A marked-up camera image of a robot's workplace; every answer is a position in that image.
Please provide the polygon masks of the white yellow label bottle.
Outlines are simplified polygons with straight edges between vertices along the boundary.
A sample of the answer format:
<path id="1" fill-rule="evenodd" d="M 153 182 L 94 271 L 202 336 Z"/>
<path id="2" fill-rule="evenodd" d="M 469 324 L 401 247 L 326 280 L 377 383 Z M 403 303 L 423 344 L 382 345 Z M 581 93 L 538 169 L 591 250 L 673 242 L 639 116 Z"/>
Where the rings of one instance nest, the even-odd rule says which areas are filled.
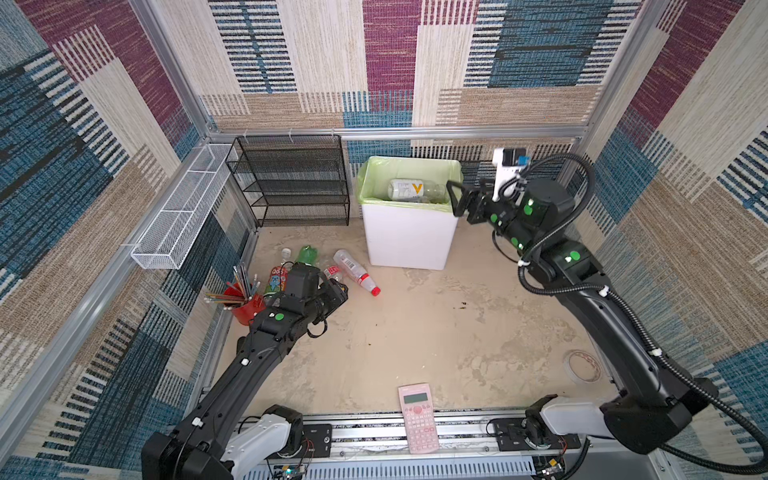
<path id="1" fill-rule="evenodd" d="M 446 187 L 433 181 L 392 179 L 387 188 L 391 201 L 439 204 L 448 200 Z"/>

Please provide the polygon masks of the green bottle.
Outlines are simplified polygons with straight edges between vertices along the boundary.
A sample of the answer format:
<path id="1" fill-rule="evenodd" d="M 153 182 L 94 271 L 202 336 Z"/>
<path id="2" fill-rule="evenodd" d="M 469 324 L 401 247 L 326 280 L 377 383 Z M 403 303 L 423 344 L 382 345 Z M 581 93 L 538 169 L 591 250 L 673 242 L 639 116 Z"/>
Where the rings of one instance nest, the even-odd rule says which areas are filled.
<path id="1" fill-rule="evenodd" d="M 300 250 L 296 257 L 296 262 L 315 266 L 317 264 L 318 259 L 318 250 L 311 246 L 311 245 L 305 245 Z"/>

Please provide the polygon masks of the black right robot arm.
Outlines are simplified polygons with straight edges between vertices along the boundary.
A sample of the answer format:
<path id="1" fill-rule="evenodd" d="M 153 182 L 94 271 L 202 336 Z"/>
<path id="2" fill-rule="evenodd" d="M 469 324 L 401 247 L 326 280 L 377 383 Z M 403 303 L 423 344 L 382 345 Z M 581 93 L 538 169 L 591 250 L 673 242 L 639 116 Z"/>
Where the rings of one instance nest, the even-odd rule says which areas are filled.
<path id="1" fill-rule="evenodd" d="M 554 297 L 585 328 L 618 376 L 618 396 L 599 406 L 610 437 L 628 450 L 657 449 L 701 467 L 734 475 L 763 475 L 767 460 L 747 465 L 719 463 L 679 450 L 669 440 L 697 413 L 712 406 L 741 426 L 760 446 L 767 437 L 718 398 L 713 382 L 680 367 L 653 339 L 639 316 L 613 289 L 600 263 L 565 227 L 583 210 L 558 182 L 528 181 L 521 193 L 493 199 L 459 182 L 446 183 L 453 213 L 469 223 L 487 223 L 494 239 L 518 252 L 518 279 L 535 295 Z"/>

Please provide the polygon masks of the clear bottle red cap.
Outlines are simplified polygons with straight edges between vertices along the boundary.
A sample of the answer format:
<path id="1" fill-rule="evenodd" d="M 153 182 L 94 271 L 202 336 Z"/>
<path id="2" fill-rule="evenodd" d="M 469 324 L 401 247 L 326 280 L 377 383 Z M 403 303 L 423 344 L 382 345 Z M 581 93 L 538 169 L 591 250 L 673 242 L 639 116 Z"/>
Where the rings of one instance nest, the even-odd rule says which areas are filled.
<path id="1" fill-rule="evenodd" d="M 333 259 L 347 276 L 352 278 L 360 287 L 365 289 L 372 296 L 376 297 L 381 293 L 381 289 L 372 279 L 368 271 L 361 263 L 355 260 L 347 250 L 338 250 L 334 254 Z"/>

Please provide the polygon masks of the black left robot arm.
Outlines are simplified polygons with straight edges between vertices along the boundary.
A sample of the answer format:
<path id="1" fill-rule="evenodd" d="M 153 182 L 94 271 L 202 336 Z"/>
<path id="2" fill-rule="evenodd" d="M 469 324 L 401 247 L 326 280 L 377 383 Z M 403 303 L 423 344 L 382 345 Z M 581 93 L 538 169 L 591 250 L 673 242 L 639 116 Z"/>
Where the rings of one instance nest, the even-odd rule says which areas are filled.
<path id="1" fill-rule="evenodd" d="M 208 395 L 168 433 L 154 433 L 141 451 L 144 479 L 233 479 L 258 463 L 229 443 L 234 427 L 272 371 L 309 333 L 348 300 L 348 287 L 316 267 L 298 264 L 285 290 L 266 303 L 238 344 L 237 354 Z"/>

